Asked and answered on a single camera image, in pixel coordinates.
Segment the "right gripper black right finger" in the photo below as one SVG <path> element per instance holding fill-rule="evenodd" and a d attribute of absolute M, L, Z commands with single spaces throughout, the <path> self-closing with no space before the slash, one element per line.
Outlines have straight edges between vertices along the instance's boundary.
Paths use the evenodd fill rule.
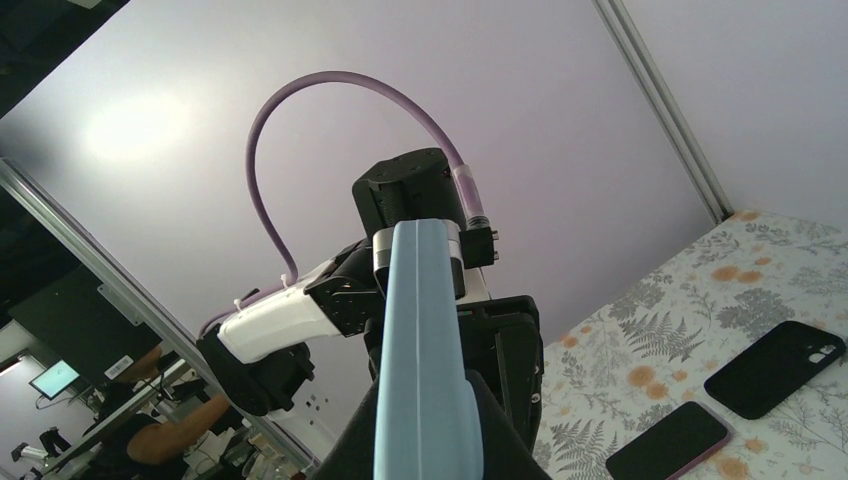
<path fill-rule="evenodd" d="M 465 371 L 478 407 L 483 444 L 485 480 L 544 480 L 550 476 L 514 430 L 482 376 Z"/>

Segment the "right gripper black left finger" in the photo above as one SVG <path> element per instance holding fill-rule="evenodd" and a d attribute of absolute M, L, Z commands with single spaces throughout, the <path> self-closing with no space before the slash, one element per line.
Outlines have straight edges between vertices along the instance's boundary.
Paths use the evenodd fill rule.
<path fill-rule="evenodd" d="M 372 480 L 378 381 L 367 390 L 328 456 L 311 476 L 314 480 Z"/>

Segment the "black smartphone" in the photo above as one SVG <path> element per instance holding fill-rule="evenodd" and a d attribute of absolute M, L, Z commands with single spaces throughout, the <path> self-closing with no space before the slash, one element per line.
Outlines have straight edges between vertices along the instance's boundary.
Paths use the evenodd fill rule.
<path fill-rule="evenodd" d="M 677 479 L 730 439 L 723 420 L 689 401 L 613 453 L 605 466 L 614 479 Z"/>

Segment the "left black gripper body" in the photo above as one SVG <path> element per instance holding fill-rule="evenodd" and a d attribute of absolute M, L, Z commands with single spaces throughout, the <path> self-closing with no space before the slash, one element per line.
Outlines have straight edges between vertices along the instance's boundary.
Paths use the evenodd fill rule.
<path fill-rule="evenodd" d="M 477 371 L 530 452 L 541 421 L 539 312 L 528 295 L 456 306 L 464 370 Z M 378 381 L 383 332 L 368 337 Z"/>

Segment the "black phone case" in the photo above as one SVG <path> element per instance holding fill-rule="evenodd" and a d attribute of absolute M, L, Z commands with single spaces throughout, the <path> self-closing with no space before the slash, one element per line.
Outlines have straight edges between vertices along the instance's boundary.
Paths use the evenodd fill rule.
<path fill-rule="evenodd" d="M 736 415 L 756 420 L 845 353 L 845 341 L 839 336 L 785 321 L 710 376 L 704 388 Z"/>

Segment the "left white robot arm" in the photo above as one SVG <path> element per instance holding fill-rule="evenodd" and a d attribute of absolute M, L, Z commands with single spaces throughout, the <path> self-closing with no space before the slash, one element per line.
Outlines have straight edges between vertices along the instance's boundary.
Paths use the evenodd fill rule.
<path fill-rule="evenodd" d="M 296 280 L 237 299 L 202 329 L 198 348 L 235 405 L 278 423 L 325 458 L 338 435 L 312 388 L 308 342 L 362 336 L 376 373 L 394 226 L 435 218 L 448 230 L 465 366 L 482 376 L 532 448 L 544 372 L 539 313 L 530 296 L 490 296 L 482 270 L 496 260 L 497 235 L 480 212 L 463 210 L 474 187 L 470 168 L 451 166 L 437 148 L 380 161 L 357 179 L 352 194 L 366 232 L 362 240 Z"/>

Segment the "light blue phone case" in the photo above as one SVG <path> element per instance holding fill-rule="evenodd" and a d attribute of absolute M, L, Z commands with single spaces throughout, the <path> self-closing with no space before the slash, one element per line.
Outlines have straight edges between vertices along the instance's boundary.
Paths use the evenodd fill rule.
<path fill-rule="evenodd" d="M 386 300 L 374 444 L 377 479 L 480 479 L 481 425 L 453 289 L 419 279 Z"/>

